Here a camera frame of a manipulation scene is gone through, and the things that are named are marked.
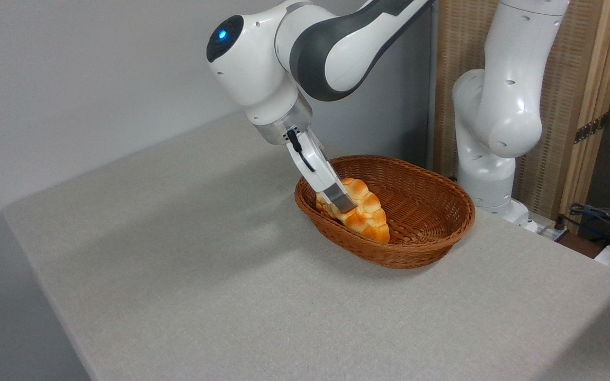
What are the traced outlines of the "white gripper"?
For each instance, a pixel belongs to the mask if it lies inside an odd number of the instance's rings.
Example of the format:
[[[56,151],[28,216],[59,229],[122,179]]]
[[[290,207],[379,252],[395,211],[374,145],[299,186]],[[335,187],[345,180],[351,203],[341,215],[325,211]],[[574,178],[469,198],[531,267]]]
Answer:
[[[322,151],[319,139],[311,130],[286,133],[286,147],[303,178],[319,193],[330,209],[346,214],[356,208],[341,179]]]

